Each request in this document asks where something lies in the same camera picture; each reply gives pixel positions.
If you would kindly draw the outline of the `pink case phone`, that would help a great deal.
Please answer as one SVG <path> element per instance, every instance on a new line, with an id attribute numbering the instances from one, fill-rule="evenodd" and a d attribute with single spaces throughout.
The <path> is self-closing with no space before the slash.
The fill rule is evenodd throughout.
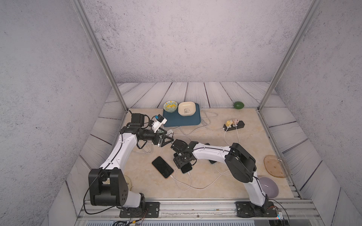
<path id="1" fill-rule="evenodd" d="M 161 156 L 157 157 L 152 165 L 165 179 L 169 178 L 174 172 L 173 168 Z"/>

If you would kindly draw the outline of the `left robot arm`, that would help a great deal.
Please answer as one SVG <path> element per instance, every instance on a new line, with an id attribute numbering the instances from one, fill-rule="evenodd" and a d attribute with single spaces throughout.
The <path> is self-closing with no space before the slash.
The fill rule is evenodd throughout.
<path id="1" fill-rule="evenodd" d="M 109 206 L 122 208 L 145 209 L 145 198 L 141 193 L 129 190 L 123 171 L 132 150 L 139 146 L 138 142 L 151 141 L 154 145 L 163 147 L 173 139 L 162 129 L 167 119 L 162 115 L 152 120 L 147 115 L 131 113 L 131 122 L 122 127 L 116 144 L 105 162 L 97 169 L 92 169 L 88 175 L 90 203 L 93 206 Z"/>

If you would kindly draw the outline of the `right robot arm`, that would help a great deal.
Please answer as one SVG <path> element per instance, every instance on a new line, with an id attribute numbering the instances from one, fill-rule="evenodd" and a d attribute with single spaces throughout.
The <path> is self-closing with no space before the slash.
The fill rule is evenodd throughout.
<path id="1" fill-rule="evenodd" d="M 240 144 L 233 143 L 231 146 L 218 147 L 196 141 L 186 144 L 177 139 L 171 145 L 171 149 L 175 151 L 173 161 L 179 169 L 197 160 L 224 163 L 232 176 L 244 184 L 253 205 L 264 207 L 268 202 L 267 194 L 257 181 L 256 160 Z"/>

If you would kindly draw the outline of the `patterned small bowl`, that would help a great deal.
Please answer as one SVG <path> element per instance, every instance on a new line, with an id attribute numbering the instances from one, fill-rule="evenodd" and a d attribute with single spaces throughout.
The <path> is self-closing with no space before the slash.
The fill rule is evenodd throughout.
<path id="1" fill-rule="evenodd" d="M 178 103 L 176 101 L 170 100 L 164 103 L 163 109 L 168 113 L 173 113 L 177 110 Z"/>

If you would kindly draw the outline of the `brown translucent plate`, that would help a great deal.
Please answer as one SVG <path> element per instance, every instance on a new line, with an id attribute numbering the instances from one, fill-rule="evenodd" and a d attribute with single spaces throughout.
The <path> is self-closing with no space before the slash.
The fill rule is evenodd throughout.
<path id="1" fill-rule="evenodd" d="M 288 170 L 284 161 L 276 155 L 267 155 L 264 158 L 264 165 L 267 172 L 276 178 L 287 178 Z"/>

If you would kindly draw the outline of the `black power strip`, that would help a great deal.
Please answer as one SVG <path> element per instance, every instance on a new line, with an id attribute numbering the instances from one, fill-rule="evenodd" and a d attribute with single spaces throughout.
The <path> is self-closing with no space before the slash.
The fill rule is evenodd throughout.
<path id="1" fill-rule="evenodd" d="M 234 125 L 233 123 L 230 125 L 224 124 L 223 125 L 223 130 L 224 131 L 233 131 L 233 130 L 237 130 L 237 129 L 242 129 L 244 128 L 245 123 L 243 121 L 238 121 L 238 123 L 236 125 Z"/>

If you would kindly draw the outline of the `black phone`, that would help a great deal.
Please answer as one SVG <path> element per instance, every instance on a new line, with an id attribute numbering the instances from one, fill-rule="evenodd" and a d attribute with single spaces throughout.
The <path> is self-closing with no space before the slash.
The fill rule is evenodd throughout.
<path id="1" fill-rule="evenodd" d="M 192 170 L 192 164 L 191 163 L 187 163 L 187 164 L 185 164 L 184 166 L 181 167 L 182 174 L 186 174 L 191 170 Z"/>

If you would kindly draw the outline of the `white power strip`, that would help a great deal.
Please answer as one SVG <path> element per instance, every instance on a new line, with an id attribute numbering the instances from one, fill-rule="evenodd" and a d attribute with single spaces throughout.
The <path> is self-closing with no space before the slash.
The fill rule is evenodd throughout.
<path id="1" fill-rule="evenodd" d="M 170 138 L 173 138 L 174 131 L 173 131 L 173 130 L 168 130 L 166 135 L 167 135 L 168 137 L 170 137 Z"/>

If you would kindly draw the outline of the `yellow round plate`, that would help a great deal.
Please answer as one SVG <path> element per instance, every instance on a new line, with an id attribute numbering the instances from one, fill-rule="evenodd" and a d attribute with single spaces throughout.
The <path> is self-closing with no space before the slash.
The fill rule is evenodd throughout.
<path id="1" fill-rule="evenodd" d="M 131 191 L 131 189 L 132 189 L 132 181 L 131 181 L 131 179 L 129 178 L 129 177 L 127 177 L 127 176 L 125 176 L 124 175 L 124 178 L 125 178 L 125 181 L 126 181 L 126 183 L 127 183 L 127 186 L 128 186 L 128 189 L 129 189 L 129 191 Z"/>

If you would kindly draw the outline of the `green avocado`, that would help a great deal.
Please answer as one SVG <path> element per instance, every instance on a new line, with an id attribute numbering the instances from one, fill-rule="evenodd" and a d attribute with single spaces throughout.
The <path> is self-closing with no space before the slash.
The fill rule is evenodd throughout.
<path id="1" fill-rule="evenodd" d="M 241 102 L 241 101 L 236 101 L 236 102 L 234 102 L 233 107 L 234 107 L 235 109 L 240 110 L 240 109 L 243 109 L 243 108 L 245 107 L 245 105 L 244 105 L 244 103 Z"/>

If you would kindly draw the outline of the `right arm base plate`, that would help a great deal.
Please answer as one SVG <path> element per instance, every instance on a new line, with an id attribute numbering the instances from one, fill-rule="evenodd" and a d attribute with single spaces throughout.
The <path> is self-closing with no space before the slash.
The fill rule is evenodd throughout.
<path id="1" fill-rule="evenodd" d="M 236 215 L 240 218 L 273 218 L 279 215 L 277 207 L 270 201 L 267 201 L 262 207 L 251 202 L 235 202 Z"/>

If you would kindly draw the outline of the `cream square dish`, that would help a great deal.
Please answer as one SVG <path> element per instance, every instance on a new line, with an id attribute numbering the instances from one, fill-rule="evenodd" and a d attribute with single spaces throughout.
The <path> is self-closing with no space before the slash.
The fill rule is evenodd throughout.
<path id="1" fill-rule="evenodd" d="M 192 101 L 181 102 L 178 105 L 178 114 L 181 116 L 192 116 L 196 112 L 196 104 Z"/>

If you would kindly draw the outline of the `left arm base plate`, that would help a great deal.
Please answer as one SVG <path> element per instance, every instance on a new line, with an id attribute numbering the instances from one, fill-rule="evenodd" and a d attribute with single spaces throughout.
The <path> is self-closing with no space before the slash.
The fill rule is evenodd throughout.
<path id="1" fill-rule="evenodd" d="M 120 209 L 120 218 L 158 218 L 160 202 L 142 202 L 137 208 Z"/>

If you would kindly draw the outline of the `purple bowl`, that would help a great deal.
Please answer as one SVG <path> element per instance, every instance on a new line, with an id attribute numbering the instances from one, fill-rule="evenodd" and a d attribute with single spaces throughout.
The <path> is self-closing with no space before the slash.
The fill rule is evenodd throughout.
<path id="1" fill-rule="evenodd" d="M 259 183 L 269 198 L 276 198 L 279 195 L 277 184 L 268 177 L 259 177 Z"/>

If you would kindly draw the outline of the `blue tray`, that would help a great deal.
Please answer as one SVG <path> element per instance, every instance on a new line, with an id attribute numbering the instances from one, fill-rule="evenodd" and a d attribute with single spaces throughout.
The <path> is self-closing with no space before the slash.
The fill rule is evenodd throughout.
<path id="1" fill-rule="evenodd" d="M 181 116 L 177 110 L 173 113 L 164 110 L 163 117 L 167 119 L 165 127 L 195 126 L 201 123 L 199 104 L 196 104 L 196 112 L 192 116 Z"/>

